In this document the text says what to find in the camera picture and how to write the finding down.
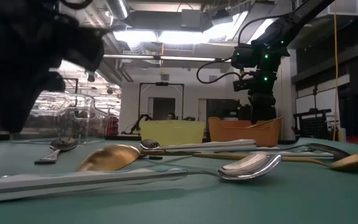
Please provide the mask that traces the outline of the green table mat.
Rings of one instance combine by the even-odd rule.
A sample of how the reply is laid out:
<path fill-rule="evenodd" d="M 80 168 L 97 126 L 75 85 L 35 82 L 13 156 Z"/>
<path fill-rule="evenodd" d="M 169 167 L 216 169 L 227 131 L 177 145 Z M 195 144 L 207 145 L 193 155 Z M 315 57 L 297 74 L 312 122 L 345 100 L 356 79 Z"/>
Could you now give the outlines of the green table mat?
<path fill-rule="evenodd" d="M 174 182 L 0 203 L 0 224 L 358 224 L 358 173 L 284 162 L 255 180 L 212 176 L 226 161 L 141 159 L 132 167 L 177 166 Z"/>

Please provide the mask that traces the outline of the shiny silver duct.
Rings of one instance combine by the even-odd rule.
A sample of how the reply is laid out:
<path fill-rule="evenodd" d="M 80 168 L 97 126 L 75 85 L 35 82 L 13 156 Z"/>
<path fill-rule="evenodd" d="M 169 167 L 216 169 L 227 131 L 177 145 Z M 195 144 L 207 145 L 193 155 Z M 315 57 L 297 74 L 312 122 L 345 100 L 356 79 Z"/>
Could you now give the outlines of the shiny silver duct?
<path fill-rule="evenodd" d="M 108 10 L 113 18 L 123 20 L 130 14 L 130 7 L 126 0 L 106 0 Z"/>

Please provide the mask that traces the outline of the gold spoon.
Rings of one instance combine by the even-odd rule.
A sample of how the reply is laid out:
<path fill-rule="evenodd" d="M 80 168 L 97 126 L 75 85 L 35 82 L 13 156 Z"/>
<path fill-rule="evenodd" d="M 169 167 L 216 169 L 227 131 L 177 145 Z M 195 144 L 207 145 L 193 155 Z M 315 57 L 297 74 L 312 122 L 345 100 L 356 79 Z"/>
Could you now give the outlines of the gold spoon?
<path fill-rule="evenodd" d="M 141 156 L 190 156 L 193 154 L 196 152 L 145 151 L 130 145 L 114 144 L 92 152 L 77 166 L 75 171 L 114 171 L 127 167 Z"/>
<path fill-rule="evenodd" d="M 256 127 L 259 127 L 259 126 L 262 126 L 262 125 L 265 125 L 265 124 L 272 123 L 274 121 L 279 121 L 281 119 L 283 119 L 283 116 L 280 116 L 280 117 L 277 117 L 275 119 L 271 119 L 271 120 L 268 120 L 268 121 L 264 121 L 264 122 L 261 122 L 261 123 L 258 123 L 258 124 L 254 124 L 252 126 L 248 126 L 247 128 L 256 128 Z"/>
<path fill-rule="evenodd" d="M 193 156 L 195 157 L 206 157 L 213 159 L 250 159 L 252 156 L 257 156 L 258 159 L 265 157 L 272 157 L 273 154 L 207 154 L 207 153 L 196 153 Z M 312 159 L 310 157 L 291 157 L 291 156 L 282 156 L 278 154 L 278 157 L 283 162 L 304 162 L 318 164 L 325 167 L 328 167 L 331 170 L 340 171 L 340 172 L 356 172 L 358 171 L 358 154 L 353 154 L 342 158 L 338 161 L 332 162 L 330 164 L 318 161 L 317 159 Z"/>

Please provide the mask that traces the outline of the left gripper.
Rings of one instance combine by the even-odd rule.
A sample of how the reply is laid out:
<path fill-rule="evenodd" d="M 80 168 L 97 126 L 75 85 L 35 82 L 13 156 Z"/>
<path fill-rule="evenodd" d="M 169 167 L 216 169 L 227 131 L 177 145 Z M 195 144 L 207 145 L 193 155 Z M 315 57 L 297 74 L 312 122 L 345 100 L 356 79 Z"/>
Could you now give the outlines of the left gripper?
<path fill-rule="evenodd" d="M 73 17 L 59 6 L 0 6 L 0 121 L 23 130 L 41 92 L 65 91 L 57 68 L 73 61 Z"/>

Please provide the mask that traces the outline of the white ceiling unit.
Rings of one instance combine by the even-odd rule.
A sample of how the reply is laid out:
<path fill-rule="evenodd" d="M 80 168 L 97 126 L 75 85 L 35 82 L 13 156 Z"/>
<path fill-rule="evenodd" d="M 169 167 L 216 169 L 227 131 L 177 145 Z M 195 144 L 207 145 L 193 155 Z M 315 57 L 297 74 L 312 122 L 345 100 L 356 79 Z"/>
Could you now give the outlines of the white ceiling unit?
<path fill-rule="evenodd" d="M 358 0 L 334 0 L 327 11 L 328 14 L 358 16 Z"/>

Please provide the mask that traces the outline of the clear plastic bin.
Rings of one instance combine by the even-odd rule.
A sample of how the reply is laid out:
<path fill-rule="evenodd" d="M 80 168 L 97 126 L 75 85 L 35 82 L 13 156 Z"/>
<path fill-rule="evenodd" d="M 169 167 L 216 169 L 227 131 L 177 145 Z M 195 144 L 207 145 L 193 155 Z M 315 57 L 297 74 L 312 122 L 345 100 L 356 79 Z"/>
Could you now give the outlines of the clear plastic bin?
<path fill-rule="evenodd" d="M 88 95 L 44 91 L 36 99 L 23 130 L 13 134 L 15 142 L 48 143 L 48 139 L 74 138 L 87 144 L 104 138 L 109 110 L 96 107 Z"/>

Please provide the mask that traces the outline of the grey ceiling box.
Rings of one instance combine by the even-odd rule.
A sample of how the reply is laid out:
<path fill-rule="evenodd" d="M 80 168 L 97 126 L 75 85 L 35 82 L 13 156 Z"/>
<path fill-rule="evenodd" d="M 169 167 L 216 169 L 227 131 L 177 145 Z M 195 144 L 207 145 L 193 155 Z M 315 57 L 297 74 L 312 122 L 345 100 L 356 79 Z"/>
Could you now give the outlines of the grey ceiling box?
<path fill-rule="evenodd" d="M 199 28 L 201 20 L 200 10 L 182 9 L 181 10 L 181 27 L 185 28 Z"/>

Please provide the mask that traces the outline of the orange plastic bin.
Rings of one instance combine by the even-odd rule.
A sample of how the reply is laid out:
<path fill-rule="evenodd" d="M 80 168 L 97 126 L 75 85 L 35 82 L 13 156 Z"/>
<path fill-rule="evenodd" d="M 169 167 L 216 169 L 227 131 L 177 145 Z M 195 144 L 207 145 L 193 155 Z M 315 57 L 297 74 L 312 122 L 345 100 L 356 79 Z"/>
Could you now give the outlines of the orange plastic bin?
<path fill-rule="evenodd" d="M 274 147 L 278 144 L 282 119 L 256 128 L 248 120 L 221 120 L 210 117 L 209 135 L 211 141 L 227 142 L 239 139 L 253 139 L 257 146 Z"/>

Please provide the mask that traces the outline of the yellow plastic bin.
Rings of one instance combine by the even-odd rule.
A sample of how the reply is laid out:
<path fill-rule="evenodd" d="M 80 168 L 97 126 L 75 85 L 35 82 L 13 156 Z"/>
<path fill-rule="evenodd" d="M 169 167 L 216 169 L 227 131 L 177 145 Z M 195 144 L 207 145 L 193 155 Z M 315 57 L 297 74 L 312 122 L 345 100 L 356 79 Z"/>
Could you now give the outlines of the yellow plastic bin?
<path fill-rule="evenodd" d="M 203 142 L 205 122 L 185 120 L 142 121 L 139 124 L 142 140 L 152 139 L 161 146 L 200 144 Z"/>

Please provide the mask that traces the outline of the long ceiling light strip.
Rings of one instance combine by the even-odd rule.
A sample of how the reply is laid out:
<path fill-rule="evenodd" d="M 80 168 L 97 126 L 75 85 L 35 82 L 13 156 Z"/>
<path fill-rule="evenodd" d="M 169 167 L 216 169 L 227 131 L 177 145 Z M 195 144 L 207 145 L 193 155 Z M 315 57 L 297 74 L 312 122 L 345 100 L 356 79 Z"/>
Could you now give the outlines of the long ceiling light strip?
<path fill-rule="evenodd" d="M 175 61 L 191 61 L 191 62 L 226 61 L 225 58 L 183 57 L 183 56 L 167 56 L 167 55 L 104 54 L 103 57 L 104 58 L 131 59 L 131 60 L 175 60 Z"/>

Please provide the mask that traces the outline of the red tool cabinet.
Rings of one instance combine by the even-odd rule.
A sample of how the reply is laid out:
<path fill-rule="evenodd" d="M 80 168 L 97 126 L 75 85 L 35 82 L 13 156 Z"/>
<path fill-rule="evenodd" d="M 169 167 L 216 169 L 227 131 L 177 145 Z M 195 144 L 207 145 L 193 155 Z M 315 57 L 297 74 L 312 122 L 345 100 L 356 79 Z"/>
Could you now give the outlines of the red tool cabinet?
<path fill-rule="evenodd" d="M 119 119 L 115 116 L 110 116 L 106 126 L 107 136 L 117 136 L 119 134 L 118 125 Z"/>

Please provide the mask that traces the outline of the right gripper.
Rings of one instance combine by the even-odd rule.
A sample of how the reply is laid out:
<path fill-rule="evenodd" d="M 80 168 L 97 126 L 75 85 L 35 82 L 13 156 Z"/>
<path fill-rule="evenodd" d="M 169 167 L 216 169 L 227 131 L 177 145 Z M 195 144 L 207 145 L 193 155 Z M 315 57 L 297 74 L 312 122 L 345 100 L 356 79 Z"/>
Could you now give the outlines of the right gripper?
<path fill-rule="evenodd" d="M 273 96 L 273 86 L 277 80 L 277 74 L 260 70 L 250 74 L 252 76 L 250 85 L 250 102 L 252 104 L 250 122 L 256 124 L 258 121 L 274 119 L 275 107 L 271 105 L 276 103 L 276 99 Z"/>

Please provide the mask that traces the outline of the black equipment case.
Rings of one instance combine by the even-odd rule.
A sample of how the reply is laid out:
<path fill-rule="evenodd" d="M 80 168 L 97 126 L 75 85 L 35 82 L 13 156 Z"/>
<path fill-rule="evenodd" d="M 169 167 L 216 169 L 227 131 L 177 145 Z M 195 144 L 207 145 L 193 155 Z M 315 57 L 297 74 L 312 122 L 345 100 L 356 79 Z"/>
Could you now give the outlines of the black equipment case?
<path fill-rule="evenodd" d="M 238 118 L 239 120 L 250 120 L 251 117 L 251 107 L 250 105 L 240 106 L 238 109 Z"/>

